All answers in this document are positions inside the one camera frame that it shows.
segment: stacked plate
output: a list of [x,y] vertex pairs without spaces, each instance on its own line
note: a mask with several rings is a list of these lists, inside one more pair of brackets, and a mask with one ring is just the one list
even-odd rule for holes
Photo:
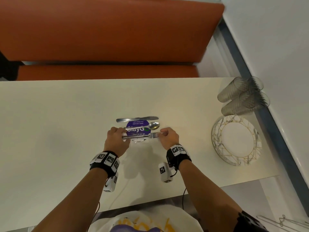
[[211,140],[217,154],[234,166],[250,165],[261,155],[262,142],[258,131],[249,121],[237,115],[217,121]]

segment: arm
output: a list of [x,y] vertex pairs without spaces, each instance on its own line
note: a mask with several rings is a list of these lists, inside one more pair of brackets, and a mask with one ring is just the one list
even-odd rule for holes
[[[174,130],[165,128],[160,131],[159,138],[166,150],[179,144],[179,135]],[[181,161],[179,171],[190,199],[209,231],[233,231],[241,207],[190,160]]]
[[[130,140],[122,140],[123,132],[126,130],[112,127],[107,132],[104,151],[113,151],[118,157],[122,156],[130,143]],[[91,169],[33,232],[86,232],[95,214],[107,176],[101,168]]]

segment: purple sticker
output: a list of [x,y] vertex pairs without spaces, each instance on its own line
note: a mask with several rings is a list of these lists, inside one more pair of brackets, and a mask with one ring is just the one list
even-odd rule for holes
[[[146,120],[129,121],[127,127],[148,126],[149,122]],[[133,129],[127,132],[127,135],[147,135],[151,132],[148,128]]]

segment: hand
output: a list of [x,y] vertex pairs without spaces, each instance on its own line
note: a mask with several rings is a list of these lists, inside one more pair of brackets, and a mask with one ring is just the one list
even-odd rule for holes
[[130,144],[130,139],[127,139],[125,142],[122,139],[122,133],[126,132],[124,128],[111,127],[111,130],[107,132],[104,151],[115,152],[118,158],[122,156],[129,148]]
[[179,135],[170,127],[160,130],[159,139],[165,150],[179,144]]

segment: orange seat cushion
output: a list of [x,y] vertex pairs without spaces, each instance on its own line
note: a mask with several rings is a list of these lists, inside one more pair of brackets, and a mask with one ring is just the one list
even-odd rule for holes
[[0,0],[11,61],[200,62],[224,5],[185,0]]
[[196,66],[21,66],[18,81],[199,77]]

